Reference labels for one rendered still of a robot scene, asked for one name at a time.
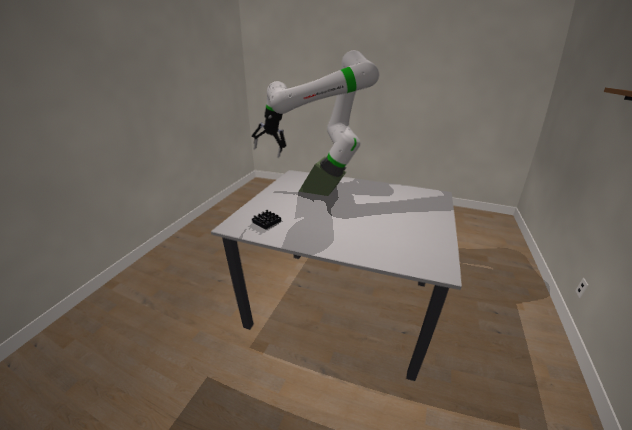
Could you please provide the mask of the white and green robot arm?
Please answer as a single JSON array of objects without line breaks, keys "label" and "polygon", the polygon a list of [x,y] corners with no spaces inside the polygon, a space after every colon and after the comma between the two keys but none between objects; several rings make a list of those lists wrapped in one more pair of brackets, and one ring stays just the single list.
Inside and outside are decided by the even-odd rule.
[{"label": "white and green robot arm", "polygon": [[271,83],[267,88],[265,118],[280,121],[282,114],[295,108],[337,95],[327,126],[334,145],[320,165],[328,174],[340,177],[360,146],[359,138],[349,127],[355,93],[373,86],[378,78],[379,70],[374,63],[359,51],[349,51],[343,56],[341,70],[323,78],[289,89],[282,82]]}]

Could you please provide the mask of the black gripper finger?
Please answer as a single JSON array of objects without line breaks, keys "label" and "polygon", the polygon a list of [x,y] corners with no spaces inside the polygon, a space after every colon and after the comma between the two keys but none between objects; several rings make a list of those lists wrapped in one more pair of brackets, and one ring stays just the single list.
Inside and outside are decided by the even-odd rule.
[{"label": "black gripper finger", "polygon": [[268,131],[268,129],[266,129],[266,130],[264,130],[263,132],[261,132],[260,134],[258,134],[258,135],[256,136],[257,132],[258,132],[258,131],[262,128],[262,127],[264,127],[264,124],[263,124],[263,123],[260,123],[260,124],[259,124],[259,126],[258,126],[258,128],[256,129],[256,131],[252,134],[252,137],[254,137],[254,150],[257,148],[258,137],[260,137],[262,134],[264,134],[265,132],[267,132],[267,131]]},{"label": "black gripper finger", "polygon": [[[279,145],[279,151],[278,151],[278,156],[277,156],[277,158],[279,158],[279,157],[280,157],[280,154],[281,154],[281,152],[282,152],[282,148],[285,148],[285,147],[286,147],[286,142],[285,142],[285,138],[284,138],[284,134],[283,134],[284,130],[283,130],[283,129],[282,129],[282,130],[279,130],[279,129],[278,129],[278,132],[279,132],[279,134],[280,134],[280,138],[281,138],[281,140],[280,140],[280,138],[279,138],[279,136],[278,136],[278,133],[276,133],[276,134],[275,134],[275,133],[274,133],[274,131],[273,131],[273,130],[271,130],[271,133],[273,134],[273,136],[275,137],[275,139],[276,139],[276,141],[277,141],[277,143],[278,143],[278,145]],[[282,144],[282,145],[281,145],[281,144]]]}]

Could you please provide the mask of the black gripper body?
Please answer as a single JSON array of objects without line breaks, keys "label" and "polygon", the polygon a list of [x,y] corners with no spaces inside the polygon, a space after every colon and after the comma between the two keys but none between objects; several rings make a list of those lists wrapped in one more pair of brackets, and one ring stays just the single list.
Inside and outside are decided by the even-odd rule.
[{"label": "black gripper body", "polygon": [[[267,125],[267,126],[266,126]],[[267,134],[273,135],[271,133],[271,130],[274,131],[274,133],[276,134],[278,132],[278,126],[279,126],[279,121],[269,121],[269,120],[265,120],[265,125],[264,125],[264,129],[268,129],[268,131],[266,132]],[[274,127],[274,128],[271,128]]]}]

